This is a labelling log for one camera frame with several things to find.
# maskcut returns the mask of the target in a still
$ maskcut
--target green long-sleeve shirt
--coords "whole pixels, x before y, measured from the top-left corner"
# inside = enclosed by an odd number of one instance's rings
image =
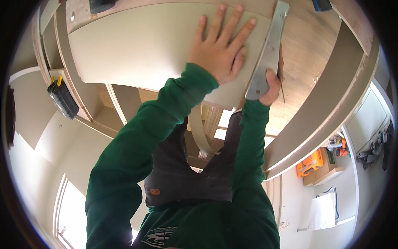
[[[203,68],[187,63],[181,78],[169,79],[158,99],[141,105],[106,147],[93,168],[86,197],[86,248],[125,248],[130,219],[142,202],[138,182],[153,167],[152,153],[217,88]],[[136,248],[279,248],[271,203],[261,186],[269,107],[247,100],[231,179],[232,202],[182,202],[149,209]]]

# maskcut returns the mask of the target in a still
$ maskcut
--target hand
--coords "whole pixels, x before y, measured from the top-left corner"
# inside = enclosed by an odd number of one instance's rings
[[[282,57],[282,44],[279,47],[279,78],[276,77],[272,70],[267,70],[266,77],[269,84],[269,90],[266,94],[258,99],[263,105],[270,106],[279,97],[279,90],[283,81],[283,57]]]
[[[220,36],[220,27],[225,16],[226,5],[219,4],[209,34],[202,39],[206,27],[206,17],[201,16],[195,32],[193,46],[188,62],[195,63],[208,71],[219,85],[234,80],[242,68],[246,48],[242,47],[256,25],[254,18],[249,19],[231,44],[228,44],[232,33],[243,13],[242,5],[238,4],[232,12]]]

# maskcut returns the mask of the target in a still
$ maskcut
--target metal bracket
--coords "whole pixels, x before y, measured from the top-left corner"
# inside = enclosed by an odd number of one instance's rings
[[[285,18],[290,6],[284,1],[276,4],[274,16],[269,27],[267,39],[265,40],[261,56],[257,62],[256,69],[252,75],[245,98],[248,100],[258,100],[269,90],[269,85],[265,76],[268,69],[277,73],[279,63],[279,46]]]

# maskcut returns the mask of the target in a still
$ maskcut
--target black and yellow tool case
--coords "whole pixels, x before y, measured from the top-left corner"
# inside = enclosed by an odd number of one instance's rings
[[[53,77],[51,78],[51,84],[47,88],[47,93],[60,113],[64,114],[70,120],[76,117],[79,107],[70,94],[65,82],[62,80],[61,75],[56,81],[54,81]]]

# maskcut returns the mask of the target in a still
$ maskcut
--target printed logo on shirt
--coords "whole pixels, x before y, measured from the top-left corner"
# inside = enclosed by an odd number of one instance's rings
[[[142,242],[151,247],[162,248],[177,227],[160,227],[149,230]]]

